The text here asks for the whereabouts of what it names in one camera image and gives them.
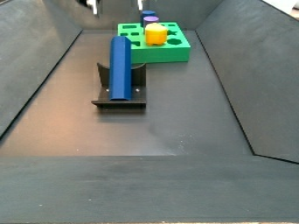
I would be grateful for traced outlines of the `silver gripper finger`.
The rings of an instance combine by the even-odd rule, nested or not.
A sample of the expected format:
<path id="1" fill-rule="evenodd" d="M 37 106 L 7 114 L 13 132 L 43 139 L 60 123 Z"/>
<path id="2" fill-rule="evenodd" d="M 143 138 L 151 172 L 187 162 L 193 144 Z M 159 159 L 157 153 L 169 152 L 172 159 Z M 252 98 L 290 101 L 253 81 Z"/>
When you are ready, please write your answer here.
<path id="1" fill-rule="evenodd" d="M 87 0 L 87 5 L 92 9 L 95 15 L 99 14 L 99 0 Z"/>
<path id="2" fill-rule="evenodd" d="M 144 0 L 136 0 L 136 6 L 137 6 L 137 10 L 141 11 L 143 8 L 144 8 L 144 3 L 143 3 Z"/>

